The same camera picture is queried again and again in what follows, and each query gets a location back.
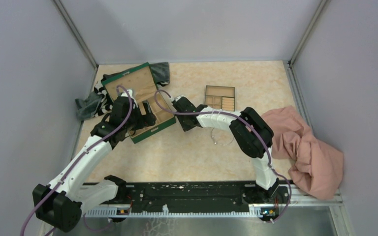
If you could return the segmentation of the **left aluminium frame post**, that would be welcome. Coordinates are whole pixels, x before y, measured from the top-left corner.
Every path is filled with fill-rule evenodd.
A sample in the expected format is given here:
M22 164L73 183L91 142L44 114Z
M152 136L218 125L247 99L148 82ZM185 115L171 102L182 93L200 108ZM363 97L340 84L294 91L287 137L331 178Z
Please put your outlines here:
M72 36L74 37L76 43L78 44L79 48L81 49L82 53L92 65L94 69L98 69L98 64L92 55L89 47L87 46L85 40L83 39L81 33L79 32L76 24L74 23L73 19L71 18L70 14L68 13L65 5L61 0L51 0L55 8L60 13L61 17L63 18L67 28L71 32Z

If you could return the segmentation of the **green jewelry box with lid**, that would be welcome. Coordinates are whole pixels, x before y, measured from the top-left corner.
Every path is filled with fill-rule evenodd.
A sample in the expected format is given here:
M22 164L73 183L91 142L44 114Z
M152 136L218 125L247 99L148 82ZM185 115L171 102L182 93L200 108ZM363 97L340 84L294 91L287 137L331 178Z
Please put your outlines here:
M148 101L152 112L157 120L154 126L144 127L142 129L126 128L131 140L136 144L176 123L176 118L172 113L162 110L159 106L169 108L166 100L160 93L155 94L158 85L154 82L149 63L144 63L136 67L132 67L102 82L103 87L107 91L107 97L114 103L123 91L118 85L126 89L134 90L134 97L140 107L142 115L144 110L143 101Z

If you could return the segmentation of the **aluminium frame post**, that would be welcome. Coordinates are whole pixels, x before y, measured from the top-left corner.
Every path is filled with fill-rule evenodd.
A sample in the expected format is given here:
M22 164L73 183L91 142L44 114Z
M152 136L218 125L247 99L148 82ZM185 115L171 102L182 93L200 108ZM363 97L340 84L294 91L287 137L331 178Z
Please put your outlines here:
M292 68L294 66L294 64L296 63L296 61L298 60L300 54L302 53L304 47L306 46L309 38L311 37L311 34L313 33L318 21L320 20L321 18L321 15L323 14L324 10L326 9L326 7L329 5L331 1L330 0L320 0L319 1L319 4L308 24L308 26L306 27L306 30L304 32L304 34L302 35L291 59L289 60L289 65L290 67Z
M87 46L85 40L83 39L81 33L79 32L76 24L74 23L73 19L71 18L70 14L68 13L65 5L61 0L51 0L55 8L60 13L61 17L63 18L67 28L71 32L72 36L74 37L76 43L78 44L79 48L81 49L82 53L92 65L94 69L98 69L98 64L92 55L89 47Z

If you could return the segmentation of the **pink cloth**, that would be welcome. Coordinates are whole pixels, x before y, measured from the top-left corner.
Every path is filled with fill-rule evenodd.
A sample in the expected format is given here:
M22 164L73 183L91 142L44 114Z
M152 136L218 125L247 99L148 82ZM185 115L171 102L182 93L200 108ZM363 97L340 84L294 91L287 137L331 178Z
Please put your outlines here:
M262 115L274 132L274 159L291 159L292 181L319 200L330 200L343 180L344 154L317 139L311 127L292 106L272 109Z

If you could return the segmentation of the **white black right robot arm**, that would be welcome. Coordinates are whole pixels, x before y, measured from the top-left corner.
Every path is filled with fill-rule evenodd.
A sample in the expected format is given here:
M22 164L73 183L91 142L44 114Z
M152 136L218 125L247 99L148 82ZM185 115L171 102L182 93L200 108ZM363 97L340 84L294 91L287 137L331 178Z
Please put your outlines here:
M269 203L276 197L278 177L272 170L270 157L274 132L253 108L229 112L207 105L195 107L185 96L172 99L172 105L185 132L195 127L230 132L241 151L252 158L258 198Z

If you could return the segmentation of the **right aluminium frame post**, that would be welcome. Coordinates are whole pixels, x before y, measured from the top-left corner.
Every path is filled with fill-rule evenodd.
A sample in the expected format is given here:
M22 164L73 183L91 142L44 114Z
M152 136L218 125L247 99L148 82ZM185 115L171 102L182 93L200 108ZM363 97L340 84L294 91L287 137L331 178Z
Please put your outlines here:
M304 47L306 46L309 38L311 37L311 34L313 33L318 21L320 20L321 18L321 15L323 14L324 10L326 9L326 7L329 5L331 1L330 0L320 0L319 1L319 4L308 24L308 26L306 27L306 30L304 32L304 34L302 35L291 59L289 60L289 65L290 67L292 68L294 66L294 64L296 63L296 61L298 60L300 54L302 53Z

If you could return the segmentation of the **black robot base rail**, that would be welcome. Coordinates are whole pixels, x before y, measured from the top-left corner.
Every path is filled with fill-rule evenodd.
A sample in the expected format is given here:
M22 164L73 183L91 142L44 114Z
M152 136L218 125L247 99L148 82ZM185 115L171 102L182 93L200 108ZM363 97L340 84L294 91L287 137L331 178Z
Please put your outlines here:
M134 182L106 204L131 206L129 216L276 217L289 190L276 183L269 191L254 181Z

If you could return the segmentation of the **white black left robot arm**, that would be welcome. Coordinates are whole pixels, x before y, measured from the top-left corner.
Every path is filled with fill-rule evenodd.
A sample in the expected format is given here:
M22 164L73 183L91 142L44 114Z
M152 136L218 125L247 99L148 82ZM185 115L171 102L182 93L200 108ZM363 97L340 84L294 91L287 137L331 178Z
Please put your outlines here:
M126 181L113 175L87 189L81 187L99 162L126 138L128 131L153 126L156 120L147 100L137 104L125 93L117 97L112 112L93 128L80 153L47 185L35 187L32 196L36 217L69 232L92 208L110 200L117 204L129 202Z

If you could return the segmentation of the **green compartment jewelry tray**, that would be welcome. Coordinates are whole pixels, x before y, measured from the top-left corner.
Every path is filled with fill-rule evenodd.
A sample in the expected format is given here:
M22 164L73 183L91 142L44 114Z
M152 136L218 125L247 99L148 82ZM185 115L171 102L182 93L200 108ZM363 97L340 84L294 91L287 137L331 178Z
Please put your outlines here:
M213 109L235 111L235 87L211 86L205 87L204 102Z

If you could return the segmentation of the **grey-green zebra plush towel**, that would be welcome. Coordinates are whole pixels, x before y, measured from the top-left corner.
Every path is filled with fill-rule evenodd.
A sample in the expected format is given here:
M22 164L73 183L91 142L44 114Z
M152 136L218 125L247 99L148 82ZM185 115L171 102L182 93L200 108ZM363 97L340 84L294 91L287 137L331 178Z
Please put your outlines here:
M170 67L168 62L158 62L149 65L153 75L154 82L159 86L166 86L170 83ZM104 74L102 79L94 85L93 91L90 92L86 99L75 99L76 117L79 121L88 120L94 117L102 116L112 110L113 102L107 97L107 91L102 82L114 77L123 71Z

